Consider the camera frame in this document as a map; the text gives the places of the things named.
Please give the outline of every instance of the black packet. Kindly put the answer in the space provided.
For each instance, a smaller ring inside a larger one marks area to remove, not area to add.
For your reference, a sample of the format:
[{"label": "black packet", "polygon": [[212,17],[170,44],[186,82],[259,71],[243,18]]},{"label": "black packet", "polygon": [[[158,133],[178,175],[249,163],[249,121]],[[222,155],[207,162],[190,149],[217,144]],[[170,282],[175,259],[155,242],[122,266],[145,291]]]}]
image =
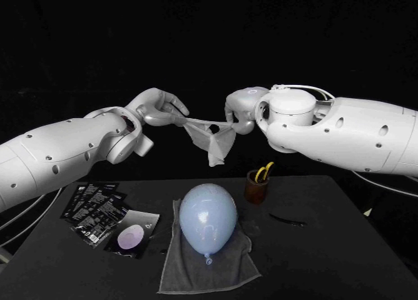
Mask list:
[{"label": "black packet", "polygon": [[158,214],[128,211],[103,250],[129,258],[141,258],[158,218]]},{"label": "black packet", "polygon": [[85,201],[79,210],[70,217],[70,221],[73,224],[80,222],[85,217],[96,210],[96,208],[106,202],[110,197],[123,200],[126,195],[122,192],[108,191],[103,188],[99,188],[93,196]]},{"label": "black packet", "polygon": [[74,223],[76,221],[72,220],[72,217],[77,212],[80,206],[93,196],[93,194],[99,191],[99,189],[115,191],[118,185],[119,185],[118,183],[102,183],[102,182],[89,183],[83,193],[80,194],[80,197],[72,199],[70,200],[72,203],[67,204],[69,207],[66,207],[64,209],[66,211],[63,212],[63,214],[66,213],[66,217],[63,217],[64,220],[70,223]]},{"label": "black packet", "polygon": [[86,188],[87,188],[86,184],[79,184],[76,186],[76,190],[74,190],[73,195],[70,197],[70,201],[67,202],[66,208],[61,212],[60,219],[67,219],[72,216],[73,207],[76,205],[76,202],[77,202],[80,196],[83,195],[83,192],[85,192]]},{"label": "black packet", "polygon": [[129,207],[123,204],[121,196],[112,194],[85,219],[70,227],[93,248],[110,234],[128,210]]}]

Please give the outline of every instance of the white cloth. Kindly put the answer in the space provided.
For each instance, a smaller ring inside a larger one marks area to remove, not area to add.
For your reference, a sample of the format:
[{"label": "white cloth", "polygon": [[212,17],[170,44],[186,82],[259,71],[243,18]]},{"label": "white cloth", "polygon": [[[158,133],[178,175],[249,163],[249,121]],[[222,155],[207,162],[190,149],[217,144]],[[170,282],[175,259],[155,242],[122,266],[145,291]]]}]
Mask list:
[{"label": "white cloth", "polygon": [[[183,125],[193,144],[207,151],[209,166],[213,167],[225,164],[225,157],[233,146],[236,133],[232,129],[232,123],[212,122],[197,119],[186,118],[187,122]],[[219,131],[213,134],[210,125],[219,127]]]}]

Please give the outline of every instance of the gray towel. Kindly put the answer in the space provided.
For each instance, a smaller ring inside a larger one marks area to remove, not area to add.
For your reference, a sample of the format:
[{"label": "gray towel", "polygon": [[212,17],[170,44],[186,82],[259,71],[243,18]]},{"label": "gray towel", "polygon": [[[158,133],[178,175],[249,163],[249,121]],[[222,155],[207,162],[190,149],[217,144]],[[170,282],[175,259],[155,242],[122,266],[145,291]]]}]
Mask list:
[{"label": "gray towel", "polygon": [[210,255],[212,264],[206,264],[201,254],[191,248],[178,224],[181,201],[173,201],[174,222],[171,242],[161,271],[160,294],[200,294],[229,291],[261,276],[248,255],[250,240],[239,224],[222,249]]}]

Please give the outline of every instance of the scissors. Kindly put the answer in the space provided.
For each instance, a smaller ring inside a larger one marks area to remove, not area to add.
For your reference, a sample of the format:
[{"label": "scissors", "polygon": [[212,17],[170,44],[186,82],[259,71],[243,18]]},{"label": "scissors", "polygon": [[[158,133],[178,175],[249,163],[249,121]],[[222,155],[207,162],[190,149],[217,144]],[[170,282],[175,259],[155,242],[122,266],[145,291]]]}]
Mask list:
[{"label": "scissors", "polygon": [[265,167],[261,167],[259,170],[256,171],[256,174],[255,174],[255,179],[253,181],[256,183],[261,183],[262,181],[265,181],[266,177],[269,176],[269,173],[272,171],[272,165],[274,165],[274,162],[271,161]]}]

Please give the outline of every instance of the tabletop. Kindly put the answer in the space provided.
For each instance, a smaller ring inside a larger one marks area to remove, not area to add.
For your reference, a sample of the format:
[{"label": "tabletop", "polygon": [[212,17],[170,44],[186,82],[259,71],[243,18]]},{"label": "tabletop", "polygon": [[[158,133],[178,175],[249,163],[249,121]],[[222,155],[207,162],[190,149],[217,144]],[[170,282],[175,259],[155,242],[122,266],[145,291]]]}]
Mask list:
[{"label": "tabletop", "polygon": [[[173,222],[173,200],[203,183],[230,193],[249,256],[262,277],[232,291],[157,294]],[[139,259],[92,249],[59,219],[70,184],[0,276],[0,299],[418,299],[418,282],[327,176],[272,177],[265,202],[243,199],[245,178],[123,181],[118,191],[136,211],[160,214]],[[291,226],[269,217],[301,221]]]}]

